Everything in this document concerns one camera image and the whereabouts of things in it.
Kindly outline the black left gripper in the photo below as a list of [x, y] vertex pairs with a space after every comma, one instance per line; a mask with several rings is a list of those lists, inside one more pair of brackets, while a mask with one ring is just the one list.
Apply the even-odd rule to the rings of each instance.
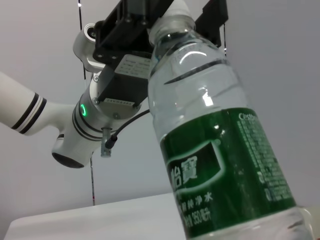
[[93, 58], [105, 66], [99, 75], [99, 102], [117, 100], [137, 107], [148, 96], [153, 47], [148, 30], [162, 17], [171, 0], [121, 0], [94, 26]]

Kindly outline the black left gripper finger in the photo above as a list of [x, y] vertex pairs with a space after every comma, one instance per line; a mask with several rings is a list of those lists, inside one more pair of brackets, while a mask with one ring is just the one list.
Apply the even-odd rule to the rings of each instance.
[[227, 1], [209, 0], [195, 21], [195, 31], [219, 48], [222, 45], [220, 27], [228, 19]]

